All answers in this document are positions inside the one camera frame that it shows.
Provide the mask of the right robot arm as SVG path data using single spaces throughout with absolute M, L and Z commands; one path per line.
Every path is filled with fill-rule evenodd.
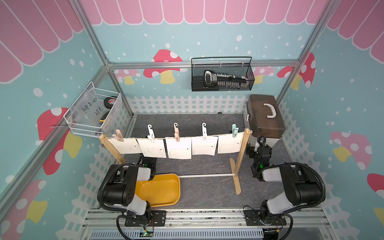
M 283 163 L 271 165 L 272 147 L 261 136 L 257 146 L 247 144 L 246 154 L 252 158 L 253 177 L 260 182 L 279 182 L 284 191 L 262 202 L 258 218 L 264 225 L 282 220 L 289 213 L 318 206 L 326 199 L 326 184 L 322 177 L 307 164 Z

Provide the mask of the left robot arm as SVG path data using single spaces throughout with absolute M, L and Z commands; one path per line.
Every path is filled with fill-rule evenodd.
M 156 173 L 156 158 L 140 156 L 136 164 L 113 164 L 98 190 L 97 200 L 104 210 L 123 213 L 146 225 L 152 218 L 151 205 L 136 194 L 140 181 L 151 181 Z

